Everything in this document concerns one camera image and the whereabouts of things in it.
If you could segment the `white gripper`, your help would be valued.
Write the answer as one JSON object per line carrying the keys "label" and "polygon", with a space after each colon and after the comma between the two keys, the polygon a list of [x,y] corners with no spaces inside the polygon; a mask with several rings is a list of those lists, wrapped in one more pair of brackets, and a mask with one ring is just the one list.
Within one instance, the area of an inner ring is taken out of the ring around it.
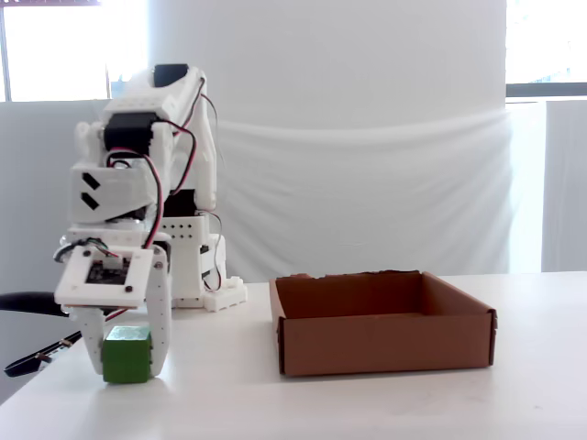
{"label": "white gripper", "polygon": [[[72,226],[61,238],[58,262],[64,276],[149,276],[146,305],[150,327],[150,375],[160,375],[168,354],[172,320],[171,238],[162,233],[143,247],[147,233],[138,229]],[[103,373],[105,316],[94,307],[73,307],[96,374]]]}

